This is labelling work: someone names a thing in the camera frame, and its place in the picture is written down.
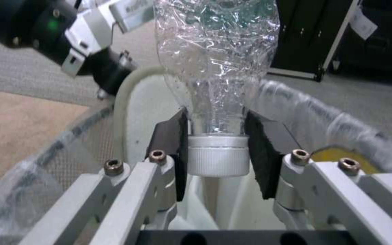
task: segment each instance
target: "gray carpet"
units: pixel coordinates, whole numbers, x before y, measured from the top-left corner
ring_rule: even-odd
[[[113,50],[128,50],[141,66],[157,65],[154,22],[122,35],[115,27]],[[61,102],[93,105],[98,86],[91,77],[72,79],[32,49],[0,45],[0,91]]]
[[[113,48],[127,49],[141,66],[157,65],[154,23],[122,35],[115,28]],[[337,107],[392,138],[392,84],[326,75],[321,83],[272,76]],[[83,105],[95,104],[97,86],[91,78],[72,79],[33,50],[0,46],[0,91]]]

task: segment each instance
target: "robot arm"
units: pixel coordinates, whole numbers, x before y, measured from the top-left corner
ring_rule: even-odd
[[[102,93],[115,95],[136,65],[128,52],[110,49],[113,26],[127,32],[152,18],[149,0],[111,0],[79,14],[64,0],[0,0],[0,43],[32,47],[68,75],[92,75]]]

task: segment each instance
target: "black case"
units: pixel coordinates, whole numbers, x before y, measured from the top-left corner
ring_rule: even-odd
[[[280,33],[271,67],[314,74],[320,81],[324,62],[352,0],[278,0]]]
[[[349,26],[334,60],[340,62],[340,68],[353,67],[392,74],[392,2],[367,2],[363,4],[382,8],[364,6],[362,9],[363,14],[378,25],[378,29],[363,40]]]

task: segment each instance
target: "white bottle cap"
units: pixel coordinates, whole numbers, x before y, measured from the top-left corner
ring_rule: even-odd
[[[188,173],[232,177],[249,173],[247,136],[189,136]]]

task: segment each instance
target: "paper tag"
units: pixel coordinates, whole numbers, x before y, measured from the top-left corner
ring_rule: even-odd
[[[367,40],[378,29],[378,26],[362,13],[360,7],[356,9],[350,20],[350,27],[364,40]]]

